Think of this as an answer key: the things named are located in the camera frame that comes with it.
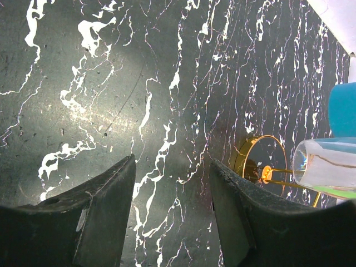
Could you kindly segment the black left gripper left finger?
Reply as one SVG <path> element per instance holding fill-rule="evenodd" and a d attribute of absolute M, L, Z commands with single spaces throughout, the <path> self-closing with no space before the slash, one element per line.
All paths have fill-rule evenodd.
<path fill-rule="evenodd" d="M 134 155 L 37 205 L 1 207 L 2 266 L 119 266 Z"/>

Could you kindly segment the blue wine glass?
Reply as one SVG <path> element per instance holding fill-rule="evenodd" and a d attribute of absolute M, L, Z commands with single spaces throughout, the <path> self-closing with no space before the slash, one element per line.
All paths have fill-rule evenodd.
<path fill-rule="evenodd" d="M 355 144 L 355 82 L 338 84 L 332 88 L 328 117 L 333 137 Z"/>

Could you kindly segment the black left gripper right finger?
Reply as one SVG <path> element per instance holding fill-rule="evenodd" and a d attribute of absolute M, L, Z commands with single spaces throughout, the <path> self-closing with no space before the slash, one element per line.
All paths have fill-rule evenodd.
<path fill-rule="evenodd" d="M 317 209 L 283 199 L 210 165 L 210 188 L 226 266 L 354 266 L 355 201 Z"/>

